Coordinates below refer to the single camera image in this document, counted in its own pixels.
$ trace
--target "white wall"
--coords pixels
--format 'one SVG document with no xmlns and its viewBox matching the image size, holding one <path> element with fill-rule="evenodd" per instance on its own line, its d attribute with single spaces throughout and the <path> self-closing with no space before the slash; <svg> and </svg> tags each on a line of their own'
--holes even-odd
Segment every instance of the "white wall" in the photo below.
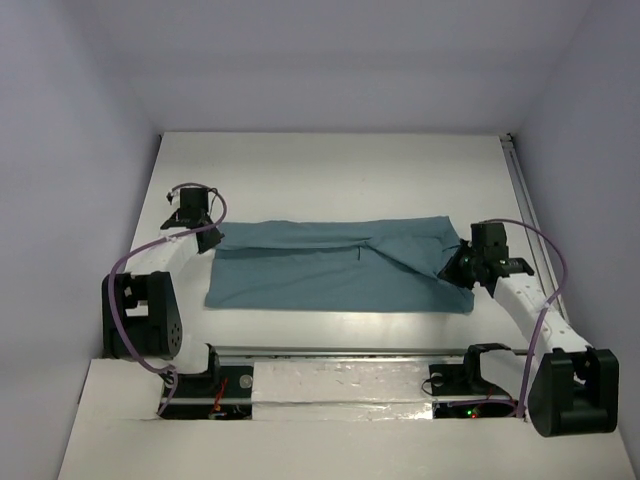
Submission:
<svg viewBox="0 0 640 480">
<path fill-rule="evenodd" d="M 618 356 L 620 428 L 640 473 L 640 2 L 594 2 L 518 131 L 542 227 L 571 268 L 572 321 Z"/>
<path fill-rule="evenodd" d="M 163 130 L 505 132 L 589 0 L 90 0 Z"/>
<path fill-rule="evenodd" d="M 57 476 L 100 282 L 128 249 L 157 138 L 49 1 L 0 3 L 0 477 Z"/>
</svg>

